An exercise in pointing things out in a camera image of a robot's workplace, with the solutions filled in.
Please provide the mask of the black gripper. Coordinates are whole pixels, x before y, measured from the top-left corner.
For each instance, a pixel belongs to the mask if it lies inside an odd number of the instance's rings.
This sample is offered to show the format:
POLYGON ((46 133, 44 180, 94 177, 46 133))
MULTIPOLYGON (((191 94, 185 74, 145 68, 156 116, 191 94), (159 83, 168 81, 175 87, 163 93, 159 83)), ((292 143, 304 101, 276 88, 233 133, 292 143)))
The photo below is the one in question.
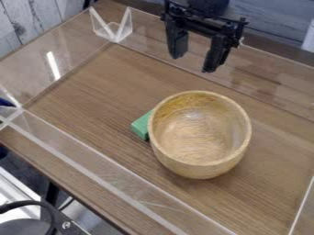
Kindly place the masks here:
POLYGON ((211 40, 201 66, 204 73, 212 73, 224 63, 231 46, 237 48, 247 25, 244 17, 225 17, 231 0, 164 0, 160 16, 164 22, 167 45, 176 60, 187 52, 188 32, 211 40))

